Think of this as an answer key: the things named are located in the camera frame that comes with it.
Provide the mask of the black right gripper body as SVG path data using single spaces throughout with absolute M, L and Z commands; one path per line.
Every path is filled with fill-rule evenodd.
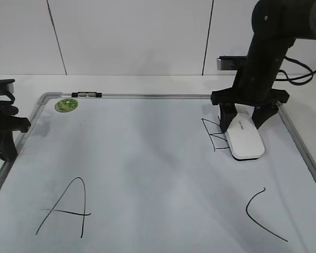
M 250 73 L 248 61 L 236 71 L 233 85 L 223 90 L 212 91 L 211 103 L 237 103 L 261 107 L 272 103 L 287 103 L 290 95 L 285 90 L 273 89 L 265 84 L 261 75 Z

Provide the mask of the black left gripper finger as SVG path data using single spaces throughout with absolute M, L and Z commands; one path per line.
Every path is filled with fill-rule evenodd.
M 13 134 L 0 134 L 0 159 L 3 161 L 13 161 L 17 157 L 17 150 L 14 144 Z

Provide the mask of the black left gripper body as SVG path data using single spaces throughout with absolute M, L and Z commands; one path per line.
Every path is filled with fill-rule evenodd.
M 0 91 L 0 134 L 26 133 L 31 126 L 28 118 L 16 117 L 19 110 L 13 106 L 14 102 L 15 96 L 10 91 Z

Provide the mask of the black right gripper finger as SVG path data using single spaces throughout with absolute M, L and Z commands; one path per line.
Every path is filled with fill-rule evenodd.
M 227 131 L 231 122 L 237 115 L 237 110 L 234 103 L 219 103 L 220 108 L 220 129 L 224 133 Z
M 278 110 L 279 108 L 276 104 L 267 104 L 261 107 L 255 107 L 252 114 L 252 121 L 256 129 L 259 129 L 265 121 L 277 114 Z

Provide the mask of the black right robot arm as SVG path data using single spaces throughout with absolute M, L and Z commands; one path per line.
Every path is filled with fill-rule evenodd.
M 220 129 L 226 132 L 237 116 L 236 104 L 254 108 L 259 128 L 287 103 L 285 90 L 273 89 L 277 74 L 295 40 L 316 40 L 316 1 L 258 1 L 252 12 L 253 37 L 246 56 L 219 56 L 219 70 L 236 70 L 230 88 L 213 91 L 211 102 L 220 108 Z

